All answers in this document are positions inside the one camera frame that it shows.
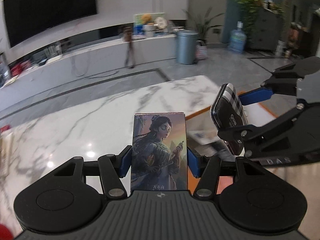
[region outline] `blue-gray trash can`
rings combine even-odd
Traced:
[[[198,33],[182,30],[177,33],[177,63],[190,65],[196,58]]]

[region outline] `green plant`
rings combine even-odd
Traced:
[[[200,14],[198,14],[197,17],[194,17],[191,13],[189,13],[188,11],[185,11],[185,13],[188,15],[188,18],[194,23],[195,30],[199,33],[198,38],[203,41],[206,40],[207,33],[211,28],[217,28],[222,26],[222,25],[211,25],[211,22],[213,19],[223,15],[224,13],[219,13],[209,18],[211,10],[212,10],[212,7],[209,7],[209,9],[207,10],[203,18],[201,17]]]
[[[236,0],[236,2],[241,6],[243,31],[250,40],[254,24],[258,18],[258,11],[263,6],[263,0]]]

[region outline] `black television screen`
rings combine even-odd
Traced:
[[[97,14],[96,0],[4,0],[11,47],[56,25]]]

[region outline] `dark gray cabinet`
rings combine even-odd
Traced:
[[[283,21],[278,14],[261,8],[251,35],[251,49],[275,50],[281,38]]]

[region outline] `black and white checkered fabric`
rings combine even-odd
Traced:
[[[242,118],[244,124],[246,124],[246,118],[244,116],[244,111],[240,99],[236,93],[236,89],[233,84],[229,83],[223,92],[222,97],[227,100],[231,105],[234,111]]]

